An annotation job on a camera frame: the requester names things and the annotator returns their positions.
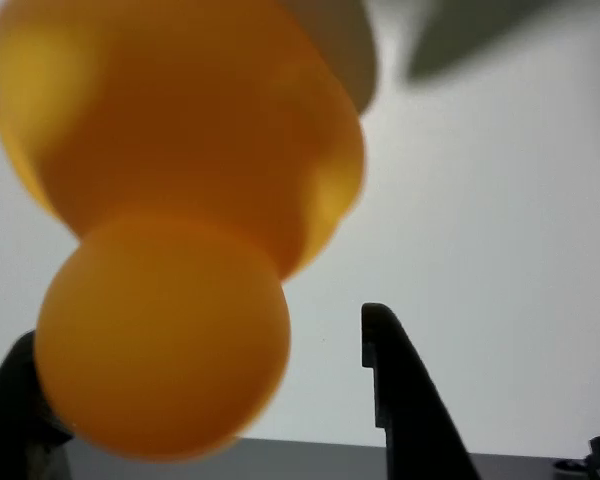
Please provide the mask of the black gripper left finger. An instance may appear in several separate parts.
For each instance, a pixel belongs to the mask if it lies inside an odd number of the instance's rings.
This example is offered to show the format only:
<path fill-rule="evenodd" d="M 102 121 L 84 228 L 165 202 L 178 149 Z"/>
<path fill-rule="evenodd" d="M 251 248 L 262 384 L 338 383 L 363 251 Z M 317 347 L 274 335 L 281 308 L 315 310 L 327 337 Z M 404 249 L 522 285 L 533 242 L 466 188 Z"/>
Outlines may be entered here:
<path fill-rule="evenodd" d="M 70 479 L 72 439 L 41 390 L 30 331 L 0 365 L 0 480 Z"/>

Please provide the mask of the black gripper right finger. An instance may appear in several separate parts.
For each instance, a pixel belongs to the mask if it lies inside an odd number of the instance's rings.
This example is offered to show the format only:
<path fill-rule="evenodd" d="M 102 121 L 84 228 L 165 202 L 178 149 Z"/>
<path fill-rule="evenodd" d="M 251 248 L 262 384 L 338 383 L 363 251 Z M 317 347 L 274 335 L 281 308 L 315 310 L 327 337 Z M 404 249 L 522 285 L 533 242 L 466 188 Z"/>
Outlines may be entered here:
<path fill-rule="evenodd" d="M 389 479 L 480 477 L 423 361 L 384 304 L 362 305 L 361 363 L 373 371 Z"/>

